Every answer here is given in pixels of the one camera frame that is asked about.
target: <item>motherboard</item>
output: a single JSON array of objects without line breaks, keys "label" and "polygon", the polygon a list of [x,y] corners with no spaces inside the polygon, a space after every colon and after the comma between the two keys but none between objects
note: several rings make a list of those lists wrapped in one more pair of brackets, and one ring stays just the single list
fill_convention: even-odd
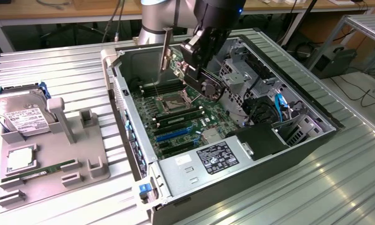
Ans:
[{"label": "motherboard", "polygon": [[160,159],[220,141],[236,129],[221,104],[181,82],[141,87],[132,98]]}]

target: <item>hard drive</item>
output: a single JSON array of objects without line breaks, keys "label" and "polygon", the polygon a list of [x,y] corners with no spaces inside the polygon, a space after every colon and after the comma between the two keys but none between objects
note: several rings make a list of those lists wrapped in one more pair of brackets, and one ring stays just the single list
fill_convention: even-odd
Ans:
[{"label": "hard drive", "polygon": [[48,98],[44,83],[0,90],[0,123],[8,132],[32,136],[49,131],[56,117],[46,109]]}]

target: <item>power supply label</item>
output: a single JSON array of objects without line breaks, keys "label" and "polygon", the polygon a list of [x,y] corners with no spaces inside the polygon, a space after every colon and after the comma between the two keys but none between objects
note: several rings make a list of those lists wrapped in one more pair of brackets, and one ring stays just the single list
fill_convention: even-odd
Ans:
[{"label": "power supply label", "polygon": [[227,142],[221,142],[196,151],[201,163],[211,175],[239,164]]},{"label": "power supply label", "polygon": [[29,132],[48,128],[48,122],[38,108],[25,109],[4,114],[14,128],[21,132]]}]

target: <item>hard drive label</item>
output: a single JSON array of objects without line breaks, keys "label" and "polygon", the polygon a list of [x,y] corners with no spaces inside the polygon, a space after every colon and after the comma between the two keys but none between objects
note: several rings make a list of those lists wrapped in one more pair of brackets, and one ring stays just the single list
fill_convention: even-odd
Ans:
[{"label": "hard drive label", "polygon": [[221,142],[196,151],[207,173],[211,175],[239,164],[227,142]]},{"label": "hard drive label", "polygon": [[41,110],[38,108],[8,112],[4,115],[13,124],[14,128],[21,133],[49,127]]}]

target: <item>metal slatted surface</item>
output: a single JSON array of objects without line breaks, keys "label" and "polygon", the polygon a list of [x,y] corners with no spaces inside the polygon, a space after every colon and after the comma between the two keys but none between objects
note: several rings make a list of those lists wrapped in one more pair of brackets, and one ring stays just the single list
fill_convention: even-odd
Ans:
[{"label": "metal slatted surface", "polygon": [[346,23],[375,40],[375,14],[348,15]]},{"label": "metal slatted surface", "polygon": [[[233,34],[247,35],[332,112],[346,129],[297,166],[179,224],[375,223],[375,128],[363,123],[360,116],[354,116],[350,107],[336,101],[316,78],[264,35],[252,30]],[[44,80],[52,94],[64,97],[66,116],[81,108],[90,108],[98,114],[110,178],[0,214],[0,224],[13,224],[13,221],[26,221],[28,224],[68,224],[69,221],[77,224],[149,223],[132,198],[133,179],[98,71],[102,48],[102,45],[88,45],[10,53],[1,57],[0,84]]]}]

